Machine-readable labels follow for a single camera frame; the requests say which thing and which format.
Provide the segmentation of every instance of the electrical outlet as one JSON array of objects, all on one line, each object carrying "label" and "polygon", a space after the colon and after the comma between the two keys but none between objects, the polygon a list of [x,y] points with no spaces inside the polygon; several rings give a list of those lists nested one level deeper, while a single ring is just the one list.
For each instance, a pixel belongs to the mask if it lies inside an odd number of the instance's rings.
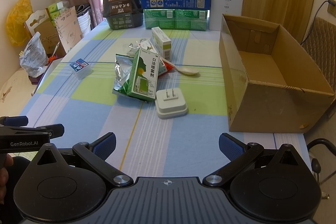
[{"label": "electrical outlet", "polygon": [[336,6],[332,6],[330,3],[328,3],[328,13],[336,17]]}]

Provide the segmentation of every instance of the finger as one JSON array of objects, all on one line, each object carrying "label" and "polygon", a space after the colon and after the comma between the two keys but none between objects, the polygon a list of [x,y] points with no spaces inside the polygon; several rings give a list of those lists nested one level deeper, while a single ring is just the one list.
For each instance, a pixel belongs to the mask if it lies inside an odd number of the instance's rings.
[{"label": "finger", "polygon": [[5,186],[7,181],[8,181],[8,172],[6,168],[3,167],[0,169],[0,186]]},{"label": "finger", "polygon": [[11,155],[7,154],[4,166],[12,166],[13,165],[13,158]]},{"label": "finger", "polygon": [[0,187],[0,203],[3,204],[7,189],[6,186]]}]

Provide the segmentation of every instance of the white plastic bag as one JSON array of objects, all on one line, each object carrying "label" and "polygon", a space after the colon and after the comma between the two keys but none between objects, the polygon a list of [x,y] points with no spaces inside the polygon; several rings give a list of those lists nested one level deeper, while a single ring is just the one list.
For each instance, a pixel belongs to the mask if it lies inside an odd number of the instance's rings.
[{"label": "white plastic bag", "polygon": [[47,69],[48,57],[40,40],[40,33],[36,32],[28,42],[20,56],[20,66],[30,77],[38,77]]}]

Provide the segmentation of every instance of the small transparent plastic box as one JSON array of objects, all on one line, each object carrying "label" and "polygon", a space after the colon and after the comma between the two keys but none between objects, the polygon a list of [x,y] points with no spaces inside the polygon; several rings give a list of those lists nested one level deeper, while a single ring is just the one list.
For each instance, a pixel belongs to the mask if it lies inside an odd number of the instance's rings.
[{"label": "small transparent plastic box", "polygon": [[85,62],[83,59],[78,59],[77,61],[70,64],[71,73],[75,75],[79,80],[87,77],[91,72],[91,65]]}]

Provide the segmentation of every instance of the tablecloth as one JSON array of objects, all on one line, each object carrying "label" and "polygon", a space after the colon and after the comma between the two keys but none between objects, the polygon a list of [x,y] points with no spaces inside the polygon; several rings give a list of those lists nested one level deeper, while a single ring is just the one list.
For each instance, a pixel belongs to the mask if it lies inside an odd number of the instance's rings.
[{"label": "tablecloth", "polygon": [[[199,76],[172,71],[158,79],[157,89],[179,87],[189,108],[187,115],[161,120],[154,102],[112,94],[115,54],[125,54],[129,43],[150,38],[142,27],[111,30],[100,23],[87,34],[44,81],[21,115],[30,127],[62,123],[63,137],[53,139],[58,148],[80,141],[93,142],[107,132],[117,138],[107,162],[133,179],[137,176],[202,178],[227,164],[218,139],[229,132],[226,96],[218,52],[218,31],[164,30],[172,41],[172,62],[194,66]],[[83,80],[71,74],[69,63],[82,58],[93,72]],[[309,165],[303,134],[237,133],[244,143],[265,148],[291,143]]]}]

